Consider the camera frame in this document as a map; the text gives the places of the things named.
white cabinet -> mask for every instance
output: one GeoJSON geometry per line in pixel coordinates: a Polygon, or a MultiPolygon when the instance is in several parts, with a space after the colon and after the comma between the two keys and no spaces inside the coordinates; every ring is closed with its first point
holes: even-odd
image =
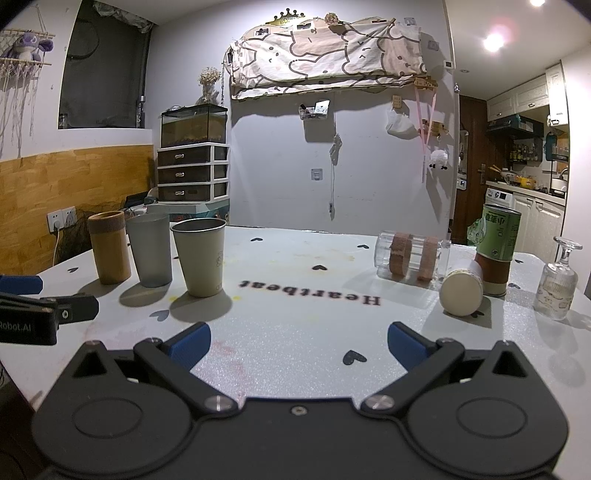
{"type": "Polygon", "coordinates": [[[515,113],[527,112],[550,103],[546,77],[542,75],[515,89],[515,113]]]}
{"type": "Polygon", "coordinates": [[[553,262],[558,248],[554,237],[562,232],[564,207],[538,199],[534,199],[534,206],[535,225],[531,228],[534,231],[534,248],[531,253],[544,262],[553,262]]]}
{"type": "Polygon", "coordinates": [[[558,247],[554,237],[562,232],[564,207],[521,193],[513,193],[513,197],[515,210],[521,213],[515,251],[553,262],[558,247]]]}
{"type": "Polygon", "coordinates": [[[488,121],[503,118],[515,113],[515,96],[511,92],[501,93],[499,96],[488,100],[488,121]]]}
{"type": "Polygon", "coordinates": [[[569,123],[561,64],[548,69],[545,75],[488,100],[488,121],[516,113],[524,113],[527,116],[528,110],[545,105],[550,105],[550,119],[553,125],[569,123]]]}
{"type": "Polygon", "coordinates": [[[528,249],[526,249],[526,245],[529,246],[532,243],[532,239],[526,238],[526,236],[528,233],[531,236],[531,231],[528,230],[528,225],[530,223],[534,199],[519,193],[514,193],[513,198],[515,199],[515,210],[521,214],[521,220],[519,221],[519,232],[517,233],[517,241],[515,243],[515,251],[531,253],[528,251],[528,249]]]}
{"type": "Polygon", "coordinates": [[[562,65],[559,63],[546,71],[548,95],[550,97],[550,122],[552,125],[567,125],[569,112],[566,105],[566,90],[562,65]]]}

wooden wall panel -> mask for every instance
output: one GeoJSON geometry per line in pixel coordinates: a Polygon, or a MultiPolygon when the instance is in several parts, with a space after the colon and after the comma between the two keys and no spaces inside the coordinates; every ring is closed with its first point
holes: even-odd
{"type": "Polygon", "coordinates": [[[152,145],[132,145],[0,162],[0,274],[49,268],[56,237],[48,231],[48,212],[120,203],[148,190],[152,158],[152,145]]]}

purple plush toy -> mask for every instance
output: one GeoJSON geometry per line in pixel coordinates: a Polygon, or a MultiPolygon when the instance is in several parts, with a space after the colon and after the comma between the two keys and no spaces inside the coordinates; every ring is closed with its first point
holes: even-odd
{"type": "Polygon", "coordinates": [[[1,57],[5,59],[41,61],[39,50],[53,50],[53,41],[48,38],[40,40],[36,33],[26,32],[18,37],[15,43],[2,53],[1,57]]]}

ceiling light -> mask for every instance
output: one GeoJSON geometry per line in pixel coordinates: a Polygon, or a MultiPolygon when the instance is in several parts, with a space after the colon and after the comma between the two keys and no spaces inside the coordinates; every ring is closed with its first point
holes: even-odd
{"type": "Polygon", "coordinates": [[[488,51],[498,51],[503,45],[505,40],[498,33],[491,33],[484,41],[484,48],[488,51]]]}

power outlet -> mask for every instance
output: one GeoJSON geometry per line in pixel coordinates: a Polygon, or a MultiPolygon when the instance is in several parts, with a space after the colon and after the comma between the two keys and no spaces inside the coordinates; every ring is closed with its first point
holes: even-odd
{"type": "Polygon", "coordinates": [[[68,228],[78,221],[78,218],[76,217],[76,207],[64,208],[61,212],[64,216],[64,228],[68,228]]]}
{"type": "Polygon", "coordinates": [[[49,227],[49,233],[53,233],[54,225],[57,225],[57,229],[61,230],[64,228],[64,214],[61,210],[56,210],[47,214],[47,226],[49,227]]]}

